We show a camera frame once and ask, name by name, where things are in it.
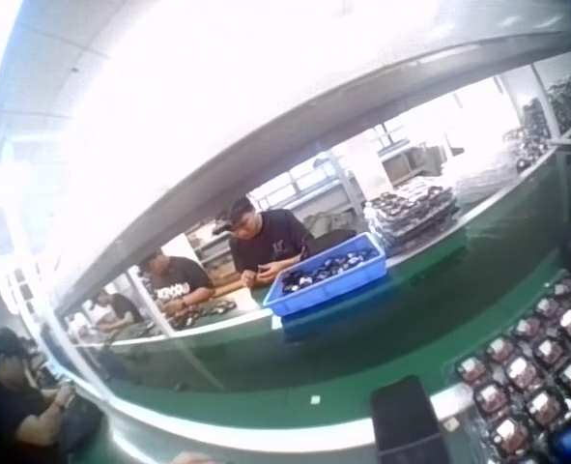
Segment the metal frame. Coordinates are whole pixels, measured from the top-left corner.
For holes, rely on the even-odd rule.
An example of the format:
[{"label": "metal frame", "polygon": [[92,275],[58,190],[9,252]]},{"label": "metal frame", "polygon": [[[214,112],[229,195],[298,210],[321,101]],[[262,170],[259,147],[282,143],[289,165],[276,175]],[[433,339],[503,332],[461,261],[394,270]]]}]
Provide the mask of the metal frame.
[{"label": "metal frame", "polygon": [[157,304],[148,293],[148,290],[143,285],[141,280],[139,280],[136,270],[129,269],[125,272],[125,275],[128,279],[128,282],[130,282],[132,289],[139,294],[141,300],[143,300],[143,303],[148,308],[148,311],[152,316],[152,320],[162,331],[165,337],[170,338],[176,331],[173,330],[171,325],[167,322],[167,319],[165,319],[165,317],[162,315],[162,312],[160,312],[160,309],[158,309]]},{"label": "metal frame", "polygon": [[[543,79],[536,68],[536,65],[532,63],[529,65],[529,68],[536,79],[536,83],[538,84],[536,93],[538,95],[538,99],[541,102],[543,107],[543,112],[545,113],[545,120],[547,121],[547,127],[549,128],[549,132],[553,139],[560,139],[561,133],[559,131],[559,124],[557,123],[557,117],[554,113],[554,109],[552,108],[552,104],[549,100],[549,96],[547,95],[547,91],[545,90],[545,84]],[[559,177],[559,197],[560,197],[560,205],[562,209],[562,221],[566,224],[569,221],[570,209],[568,205],[568,180],[566,177],[566,154],[563,152],[556,153],[556,167]]]},{"label": "metal frame", "polygon": [[6,221],[8,223],[8,229],[14,246],[14,255],[18,258],[19,263],[21,263],[19,269],[23,272],[25,281],[32,291],[33,301],[41,308],[44,321],[48,324],[57,342],[87,383],[94,387],[100,398],[105,402],[110,402],[112,397],[111,390],[105,385],[99,375],[92,370],[90,365],[87,364],[77,351],[76,347],[72,345],[64,331],[64,328],[62,327],[62,324],[60,324],[60,321],[55,315],[53,307],[51,306],[46,294],[44,283],[40,280],[38,273],[36,272],[34,256],[25,240],[25,234],[18,214],[14,208],[11,207],[4,208],[4,212],[6,214]]}]

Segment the worker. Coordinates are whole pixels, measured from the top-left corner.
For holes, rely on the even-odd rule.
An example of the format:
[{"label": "worker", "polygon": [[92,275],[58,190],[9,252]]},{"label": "worker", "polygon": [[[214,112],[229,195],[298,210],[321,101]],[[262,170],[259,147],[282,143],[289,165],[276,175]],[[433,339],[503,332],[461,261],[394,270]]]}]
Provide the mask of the worker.
[{"label": "worker", "polygon": [[0,462],[61,464],[63,412],[74,395],[70,386],[41,391],[29,385],[27,353],[12,330],[0,329]]},{"label": "worker", "polygon": [[97,327],[103,332],[114,332],[132,324],[143,322],[143,316],[135,303],[121,293],[111,294],[103,288],[92,301],[100,307],[113,309],[113,314],[100,319],[97,323]]},{"label": "worker", "polygon": [[214,295],[210,277],[192,259],[159,250],[139,263],[139,269],[149,276],[159,307],[169,315],[184,314]]},{"label": "worker", "polygon": [[312,235],[285,209],[258,212],[247,197],[221,215],[231,231],[229,247],[247,288],[272,283],[278,273],[299,263]]}]

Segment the window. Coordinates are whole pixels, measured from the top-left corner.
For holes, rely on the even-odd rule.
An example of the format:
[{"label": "window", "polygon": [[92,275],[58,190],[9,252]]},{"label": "window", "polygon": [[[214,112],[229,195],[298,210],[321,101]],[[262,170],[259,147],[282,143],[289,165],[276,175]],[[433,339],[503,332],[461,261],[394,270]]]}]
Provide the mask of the window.
[{"label": "window", "polygon": [[275,206],[289,198],[292,198],[296,195],[296,189],[294,186],[290,185],[280,190],[277,190],[275,193],[272,193],[266,197],[266,200],[270,204],[270,206]]},{"label": "window", "polygon": [[291,182],[292,179],[289,177],[289,173],[285,172],[279,176],[276,176],[274,179],[267,181],[262,186],[256,188],[253,192],[251,192],[251,194],[255,198],[263,198],[279,190],[280,188],[291,184]]},{"label": "window", "polygon": [[32,298],[34,298],[34,295],[32,295],[32,290],[30,290],[29,285],[27,285],[27,283],[24,283],[23,285],[21,285],[19,287],[19,290],[21,292],[21,296],[23,297],[23,300],[25,300],[26,302],[29,300],[32,300]]},{"label": "window", "polygon": [[321,184],[328,178],[324,169],[317,169],[315,171],[310,172],[309,174],[305,175],[304,177],[299,178],[296,181],[300,190],[310,189],[313,186]]},{"label": "window", "polygon": [[303,177],[305,174],[313,172],[313,170],[315,169],[316,159],[317,157],[313,157],[305,162],[301,162],[298,166],[292,167],[289,171],[292,174],[292,177],[294,179],[299,179],[300,177]]},{"label": "window", "polygon": [[23,275],[23,271],[21,269],[14,270],[14,277],[16,278],[17,283],[21,283],[25,280],[25,275]]}]

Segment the blue plastic tray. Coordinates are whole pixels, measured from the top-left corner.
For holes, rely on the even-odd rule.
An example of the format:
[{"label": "blue plastic tray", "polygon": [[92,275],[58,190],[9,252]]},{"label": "blue plastic tray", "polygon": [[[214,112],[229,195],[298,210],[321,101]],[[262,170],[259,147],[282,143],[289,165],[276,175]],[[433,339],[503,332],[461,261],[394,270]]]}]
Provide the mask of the blue plastic tray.
[{"label": "blue plastic tray", "polygon": [[[328,258],[343,256],[369,247],[376,249],[379,255],[342,274],[333,275],[296,293],[283,294],[282,278],[291,271],[312,272],[322,266]],[[351,292],[385,275],[384,251],[377,245],[371,235],[365,232],[279,273],[264,299],[264,307],[270,308],[277,316],[287,316]]]}]

